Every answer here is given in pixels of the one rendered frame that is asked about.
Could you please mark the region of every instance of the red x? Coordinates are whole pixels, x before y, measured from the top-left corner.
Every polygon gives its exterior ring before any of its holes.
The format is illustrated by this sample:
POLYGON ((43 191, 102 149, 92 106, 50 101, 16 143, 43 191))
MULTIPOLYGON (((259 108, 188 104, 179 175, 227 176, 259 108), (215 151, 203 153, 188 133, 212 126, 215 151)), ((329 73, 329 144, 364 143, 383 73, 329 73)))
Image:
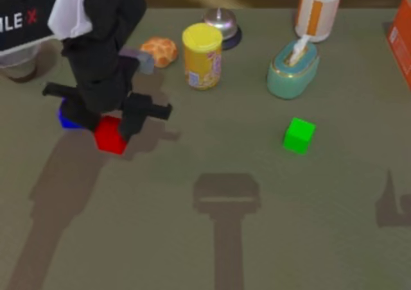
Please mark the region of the red x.
POLYGON ((37 10, 32 9, 27 11, 27 24, 31 25, 37 22, 37 10))

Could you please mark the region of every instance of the white bottle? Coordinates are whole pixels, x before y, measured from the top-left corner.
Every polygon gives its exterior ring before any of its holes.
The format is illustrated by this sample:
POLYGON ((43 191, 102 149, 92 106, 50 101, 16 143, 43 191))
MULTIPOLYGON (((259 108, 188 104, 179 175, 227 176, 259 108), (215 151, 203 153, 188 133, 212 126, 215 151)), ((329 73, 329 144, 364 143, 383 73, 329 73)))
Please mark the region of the white bottle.
POLYGON ((310 35, 311 42, 326 40, 333 29, 340 0, 300 0, 295 31, 310 35))

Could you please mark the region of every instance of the green cube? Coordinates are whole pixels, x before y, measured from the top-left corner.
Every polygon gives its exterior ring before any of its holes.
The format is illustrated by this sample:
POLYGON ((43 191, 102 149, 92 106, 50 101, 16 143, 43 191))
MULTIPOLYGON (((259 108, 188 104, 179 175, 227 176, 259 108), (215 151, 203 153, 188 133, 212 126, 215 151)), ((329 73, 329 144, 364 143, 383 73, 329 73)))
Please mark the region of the green cube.
POLYGON ((299 118, 293 118, 284 137, 287 150, 305 154, 310 146, 315 131, 315 124, 299 118))

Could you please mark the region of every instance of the metal bowl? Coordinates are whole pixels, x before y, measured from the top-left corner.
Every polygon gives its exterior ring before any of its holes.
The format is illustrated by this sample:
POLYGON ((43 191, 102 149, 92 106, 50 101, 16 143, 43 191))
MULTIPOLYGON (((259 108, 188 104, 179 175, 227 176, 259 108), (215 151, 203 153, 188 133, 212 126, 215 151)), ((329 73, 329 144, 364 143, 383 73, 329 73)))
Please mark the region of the metal bowl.
POLYGON ((223 39, 228 40, 237 33, 237 18, 234 13, 225 8, 210 9, 203 15, 203 22, 218 28, 223 39))

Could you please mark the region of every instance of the sign with text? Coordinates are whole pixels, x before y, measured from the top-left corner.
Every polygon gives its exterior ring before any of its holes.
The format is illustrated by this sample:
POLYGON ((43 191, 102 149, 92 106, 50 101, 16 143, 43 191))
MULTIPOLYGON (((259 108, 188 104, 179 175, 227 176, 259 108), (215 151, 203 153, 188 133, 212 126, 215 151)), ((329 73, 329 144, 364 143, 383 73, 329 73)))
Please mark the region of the sign with text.
POLYGON ((0 55, 53 38, 48 19, 56 0, 0 0, 0 55))

